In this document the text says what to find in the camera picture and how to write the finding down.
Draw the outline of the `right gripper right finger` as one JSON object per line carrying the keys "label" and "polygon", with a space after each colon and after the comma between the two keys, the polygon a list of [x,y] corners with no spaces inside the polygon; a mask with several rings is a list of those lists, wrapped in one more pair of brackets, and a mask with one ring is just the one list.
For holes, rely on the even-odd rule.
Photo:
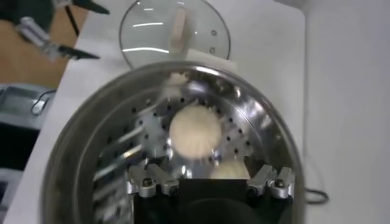
{"label": "right gripper right finger", "polygon": [[246,181],[247,187],[254,190],[255,196],[262,196],[266,190],[276,199],[287,199],[294,197],[295,175],[292,168],[282,167],[277,172],[270,165],[264,165],[257,174]]}

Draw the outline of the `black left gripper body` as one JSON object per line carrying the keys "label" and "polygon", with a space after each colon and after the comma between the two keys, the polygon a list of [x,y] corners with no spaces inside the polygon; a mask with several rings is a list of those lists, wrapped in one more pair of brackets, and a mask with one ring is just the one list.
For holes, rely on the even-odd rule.
{"label": "black left gripper body", "polygon": [[30,17],[43,30],[49,30],[54,13],[51,0],[1,0],[1,20],[13,25],[18,25],[21,18]]}

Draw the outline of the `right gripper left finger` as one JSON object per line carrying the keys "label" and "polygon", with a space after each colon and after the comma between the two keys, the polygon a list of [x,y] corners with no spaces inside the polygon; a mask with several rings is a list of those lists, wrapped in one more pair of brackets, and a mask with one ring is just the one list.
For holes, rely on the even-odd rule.
{"label": "right gripper left finger", "polygon": [[138,189],[141,198],[156,196],[157,188],[163,195],[176,197],[180,194],[179,180],[170,176],[156,164],[149,164],[145,168],[130,166],[128,178]]}

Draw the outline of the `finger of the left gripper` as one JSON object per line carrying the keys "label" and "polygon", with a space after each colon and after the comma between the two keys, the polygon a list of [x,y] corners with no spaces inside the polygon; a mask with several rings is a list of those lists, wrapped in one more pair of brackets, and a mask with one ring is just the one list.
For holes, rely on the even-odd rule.
{"label": "finger of the left gripper", "polygon": [[76,5],[85,10],[89,10],[95,13],[109,15],[110,11],[105,7],[95,3],[93,0],[52,0],[51,1],[56,8],[65,7],[68,5]]}
{"label": "finger of the left gripper", "polygon": [[49,34],[31,17],[25,16],[21,18],[16,28],[25,39],[35,45],[50,61],[54,61],[60,57],[73,60],[100,59],[97,55],[53,42]]}

